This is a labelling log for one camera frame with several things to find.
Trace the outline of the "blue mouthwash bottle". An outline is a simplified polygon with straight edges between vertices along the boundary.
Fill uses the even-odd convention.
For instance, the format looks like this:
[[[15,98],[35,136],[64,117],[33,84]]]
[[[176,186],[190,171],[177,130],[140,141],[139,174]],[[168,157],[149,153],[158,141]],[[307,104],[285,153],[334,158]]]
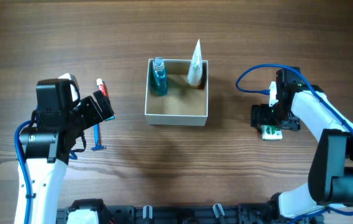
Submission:
[[[167,71],[161,57],[153,59],[151,85],[158,96],[165,96],[168,93]]]

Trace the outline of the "red green toothpaste tube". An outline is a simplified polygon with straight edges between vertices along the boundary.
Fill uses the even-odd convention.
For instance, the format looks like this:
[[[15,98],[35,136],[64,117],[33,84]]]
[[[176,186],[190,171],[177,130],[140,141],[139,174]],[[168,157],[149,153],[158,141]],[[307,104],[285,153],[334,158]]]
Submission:
[[[105,83],[103,82],[103,80],[101,78],[97,78],[96,79],[96,85],[98,87],[98,90],[100,90],[102,92],[102,94],[104,95],[104,97],[110,101],[109,96],[108,96],[108,91],[106,89]]]

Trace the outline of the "white open cardboard box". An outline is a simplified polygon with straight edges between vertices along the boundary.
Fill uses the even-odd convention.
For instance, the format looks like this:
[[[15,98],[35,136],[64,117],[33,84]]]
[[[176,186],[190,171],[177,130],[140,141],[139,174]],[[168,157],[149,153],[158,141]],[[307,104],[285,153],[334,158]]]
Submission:
[[[203,78],[199,87],[190,86],[186,79],[189,60],[165,59],[168,92],[158,96],[154,89],[153,59],[147,66],[145,118],[152,125],[204,126],[209,114],[208,62],[203,61]]]

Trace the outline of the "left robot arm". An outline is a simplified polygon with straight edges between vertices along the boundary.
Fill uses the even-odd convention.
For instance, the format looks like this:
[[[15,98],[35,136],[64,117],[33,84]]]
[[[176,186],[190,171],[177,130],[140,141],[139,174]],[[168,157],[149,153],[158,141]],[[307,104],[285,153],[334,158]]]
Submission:
[[[19,174],[15,223],[55,223],[57,205],[76,139],[113,116],[101,90],[82,98],[73,79],[41,80],[37,107],[14,134]]]

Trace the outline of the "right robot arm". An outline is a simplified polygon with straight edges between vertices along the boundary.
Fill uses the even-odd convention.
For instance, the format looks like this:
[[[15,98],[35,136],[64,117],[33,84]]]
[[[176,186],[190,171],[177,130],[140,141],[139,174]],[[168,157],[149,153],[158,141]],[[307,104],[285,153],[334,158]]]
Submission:
[[[269,102],[252,106],[251,126],[264,140],[274,140],[304,123],[318,142],[307,182],[275,196],[277,217],[295,223],[326,212],[353,216],[353,123],[298,67],[274,67],[276,80],[261,90]]]

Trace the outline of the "green soap box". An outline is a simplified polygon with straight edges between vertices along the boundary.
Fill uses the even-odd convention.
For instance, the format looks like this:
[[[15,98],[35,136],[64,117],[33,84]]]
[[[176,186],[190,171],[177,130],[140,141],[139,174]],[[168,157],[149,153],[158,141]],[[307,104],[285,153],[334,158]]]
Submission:
[[[276,126],[261,125],[262,139],[264,141],[275,141],[283,139],[282,130]]]

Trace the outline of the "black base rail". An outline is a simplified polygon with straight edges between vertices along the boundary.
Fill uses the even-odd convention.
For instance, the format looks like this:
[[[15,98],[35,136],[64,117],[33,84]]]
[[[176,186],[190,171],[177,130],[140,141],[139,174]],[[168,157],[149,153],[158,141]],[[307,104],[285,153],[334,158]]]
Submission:
[[[224,206],[153,207],[145,205],[105,205],[101,199],[76,200],[70,207],[57,210],[57,223],[288,223],[278,213],[274,200],[267,203],[241,203]]]

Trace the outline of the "white lotion tube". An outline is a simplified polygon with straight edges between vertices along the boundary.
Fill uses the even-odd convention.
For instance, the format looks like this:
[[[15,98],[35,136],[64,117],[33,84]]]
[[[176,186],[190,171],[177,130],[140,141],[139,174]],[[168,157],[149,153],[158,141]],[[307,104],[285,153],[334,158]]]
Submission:
[[[201,85],[201,79],[203,76],[203,63],[202,63],[202,52],[201,52],[201,43],[198,39],[196,43],[195,50],[190,62],[190,67],[187,76],[187,82],[189,85],[198,87]]]

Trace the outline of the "blue disposable razor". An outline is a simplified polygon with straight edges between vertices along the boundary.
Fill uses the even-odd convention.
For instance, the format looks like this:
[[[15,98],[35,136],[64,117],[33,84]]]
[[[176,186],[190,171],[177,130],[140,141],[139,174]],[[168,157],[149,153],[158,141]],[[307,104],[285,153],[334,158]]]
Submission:
[[[106,149],[106,146],[103,146],[101,144],[99,124],[94,125],[94,142],[95,142],[95,146],[91,148],[92,151],[99,151],[99,150]]]

